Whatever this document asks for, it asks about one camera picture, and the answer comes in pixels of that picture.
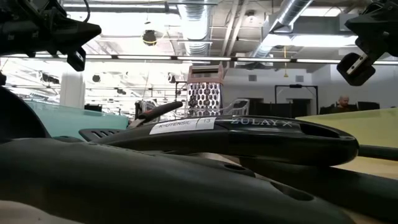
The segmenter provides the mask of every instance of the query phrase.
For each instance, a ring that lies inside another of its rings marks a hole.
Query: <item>ceiling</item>
[[[347,7],[362,7],[362,0],[337,1],[314,0],[302,16],[337,16]],[[83,4],[82,0],[68,1],[69,4]],[[138,4],[137,1],[89,1],[90,4]],[[253,11],[254,16],[244,16],[238,33],[238,40],[233,45],[232,54],[252,52],[262,40],[262,25],[267,15],[279,10],[281,1],[252,0],[246,12]],[[233,1],[222,0],[211,9],[210,35],[205,40],[210,44],[210,55],[219,56],[227,32],[228,19]],[[76,11],[67,11],[72,19],[82,21],[86,18],[85,8]],[[142,13],[131,12],[102,12],[93,11],[90,23],[98,24],[102,34],[89,41],[83,48],[87,54],[95,55],[186,55],[182,21],[177,14],[152,13],[150,10]],[[142,41],[145,30],[153,29],[157,32],[158,41],[155,46],[147,46]],[[338,49],[333,47],[297,47],[273,48],[270,52],[278,58],[341,58]],[[8,76],[10,85],[48,85],[40,80],[43,73],[61,80],[62,74],[71,72],[65,60],[34,60],[28,58],[2,58],[2,71]],[[134,102],[140,98],[157,98],[159,101],[173,101],[175,84],[169,83],[169,74],[175,75],[177,80],[184,80],[188,73],[189,63],[132,63],[123,61],[101,62],[89,61],[86,63],[84,76],[86,80],[86,103],[102,104],[108,111],[134,111]],[[274,64],[270,68],[280,68],[284,64]],[[310,65],[288,65],[289,68],[308,68]],[[93,75],[100,75],[101,81],[93,82]],[[129,87],[126,95],[120,95],[116,90],[99,90],[104,87]],[[59,101],[59,90],[34,89],[23,90],[20,94],[32,92],[50,97],[54,102]]]

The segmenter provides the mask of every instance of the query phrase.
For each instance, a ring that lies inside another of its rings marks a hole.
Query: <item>light green surface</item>
[[[79,130],[87,128],[125,129],[127,117],[81,110],[33,101],[26,103],[35,111],[51,136],[72,136],[83,139]]]
[[[296,118],[352,134],[360,144],[398,147],[398,108]]]

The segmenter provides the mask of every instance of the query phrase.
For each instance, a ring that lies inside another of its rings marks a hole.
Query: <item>silver air duct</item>
[[[197,41],[185,43],[187,55],[208,55],[209,44],[200,42],[208,37],[210,26],[210,6],[185,4],[178,5],[182,19],[184,39]]]
[[[312,3],[313,0],[284,0],[277,12],[275,20],[267,20],[263,29],[263,37],[261,44],[252,53],[251,57],[263,58],[268,55],[274,46],[268,43],[267,36],[269,32],[283,26],[292,26],[300,17],[301,13]]]

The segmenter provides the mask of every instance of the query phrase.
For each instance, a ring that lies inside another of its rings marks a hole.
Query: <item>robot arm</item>
[[[372,64],[384,53],[398,57],[398,0],[384,0],[370,4],[358,17],[346,22],[346,27],[358,38],[355,44],[363,55],[350,53],[337,70],[352,86],[361,86],[376,70]]]
[[[81,46],[101,33],[98,25],[69,19],[57,0],[0,0],[0,9],[0,55],[59,51],[76,71],[85,69]]]

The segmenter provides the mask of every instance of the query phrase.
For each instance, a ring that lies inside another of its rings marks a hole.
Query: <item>brand logo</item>
[[[256,119],[256,118],[232,118],[231,124],[252,124],[265,126],[282,126],[293,128],[291,121],[281,121],[274,119]]]

